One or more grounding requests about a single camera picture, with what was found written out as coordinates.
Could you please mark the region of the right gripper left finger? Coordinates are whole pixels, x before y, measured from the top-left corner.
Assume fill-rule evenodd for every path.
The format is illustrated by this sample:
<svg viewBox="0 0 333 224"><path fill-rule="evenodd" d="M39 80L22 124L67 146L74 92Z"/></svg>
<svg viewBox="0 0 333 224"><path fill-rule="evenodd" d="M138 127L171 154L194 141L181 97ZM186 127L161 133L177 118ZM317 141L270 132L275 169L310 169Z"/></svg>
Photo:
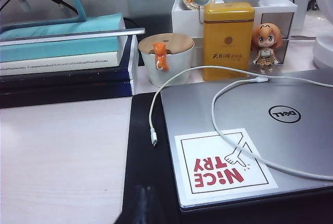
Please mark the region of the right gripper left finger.
<svg viewBox="0 0 333 224"><path fill-rule="evenodd" d="M132 200L131 223L146 223L146 191L137 186Z"/></svg>

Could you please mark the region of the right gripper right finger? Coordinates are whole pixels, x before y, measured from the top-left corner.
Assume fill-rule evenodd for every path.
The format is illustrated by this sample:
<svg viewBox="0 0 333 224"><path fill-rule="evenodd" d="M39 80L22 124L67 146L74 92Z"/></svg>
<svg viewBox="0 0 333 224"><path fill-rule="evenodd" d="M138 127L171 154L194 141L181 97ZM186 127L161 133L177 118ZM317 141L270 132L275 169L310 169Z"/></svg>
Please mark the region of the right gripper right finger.
<svg viewBox="0 0 333 224"><path fill-rule="evenodd" d="M150 186L147 187L147 223L163 223L159 200Z"/></svg>

